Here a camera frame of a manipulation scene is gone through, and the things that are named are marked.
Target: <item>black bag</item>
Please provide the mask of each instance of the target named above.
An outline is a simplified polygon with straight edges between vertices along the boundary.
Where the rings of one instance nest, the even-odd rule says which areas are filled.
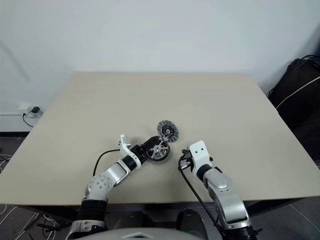
[[[317,77],[320,77],[320,56],[307,55],[294,60],[279,83],[269,92],[269,100],[292,131],[320,106],[320,79],[310,83]]]
[[[294,60],[268,98],[320,165],[320,57],[308,55]]]

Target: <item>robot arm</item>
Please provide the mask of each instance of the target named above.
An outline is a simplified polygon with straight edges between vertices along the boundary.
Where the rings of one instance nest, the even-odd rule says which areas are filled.
[[[251,226],[243,201],[234,191],[231,179],[210,161],[205,143],[198,141],[183,152],[179,162],[185,161],[185,165],[181,168],[191,167],[193,176],[203,182],[215,202],[218,219],[225,234],[222,238],[255,240],[256,232]]]
[[[159,143],[159,136],[151,137],[142,145],[129,149],[130,143],[125,135],[120,136],[120,152],[125,156],[116,161],[104,172],[92,177],[85,189],[77,219],[71,225],[67,239],[77,239],[107,230],[105,212],[108,194],[113,187],[120,185],[133,170],[139,169],[150,157],[148,151]]]

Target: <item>power outlet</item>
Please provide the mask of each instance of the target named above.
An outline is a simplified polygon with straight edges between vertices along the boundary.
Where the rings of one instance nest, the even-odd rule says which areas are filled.
[[[34,108],[34,107],[38,107],[40,108],[40,110],[37,112],[37,113],[33,113],[31,112],[31,110]],[[42,106],[39,106],[39,105],[21,105],[17,111],[23,115],[23,114],[28,114],[28,118],[40,118],[43,114],[44,114],[44,108]]]

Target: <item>table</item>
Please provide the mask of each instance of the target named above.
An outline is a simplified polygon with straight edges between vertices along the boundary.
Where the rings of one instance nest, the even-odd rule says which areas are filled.
[[[157,135],[161,120],[179,129],[168,161],[146,162],[112,190],[110,204],[197,201],[177,162],[181,150],[199,140],[244,201],[320,195],[320,171],[248,75],[83,72],[0,175],[0,203],[79,205],[98,156],[118,148],[120,134],[133,145],[143,143]],[[97,172],[118,158],[119,152],[109,153]],[[198,179],[187,177],[204,201],[212,201]]]

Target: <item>pulley wheel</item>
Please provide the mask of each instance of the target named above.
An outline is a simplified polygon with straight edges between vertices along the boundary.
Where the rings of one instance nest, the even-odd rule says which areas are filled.
[[[179,131],[172,121],[163,120],[159,122],[157,131],[162,140],[173,143],[178,140]]]
[[[159,139],[158,142],[150,148],[146,154],[153,162],[160,162],[164,160],[170,152],[170,147],[168,143]]]

